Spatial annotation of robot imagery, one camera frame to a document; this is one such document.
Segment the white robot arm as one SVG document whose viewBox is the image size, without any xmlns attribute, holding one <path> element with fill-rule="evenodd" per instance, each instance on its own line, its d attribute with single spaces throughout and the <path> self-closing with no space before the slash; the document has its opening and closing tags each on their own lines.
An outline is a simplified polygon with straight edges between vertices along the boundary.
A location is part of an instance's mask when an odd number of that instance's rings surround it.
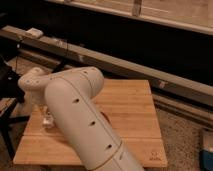
<svg viewBox="0 0 213 171">
<path fill-rule="evenodd" d="M 42 98 L 88 171 L 145 171 L 92 102 L 104 85 L 98 68 L 47 74 L 35 67 L 21 76 L 18 85 Z"/>
</svg>

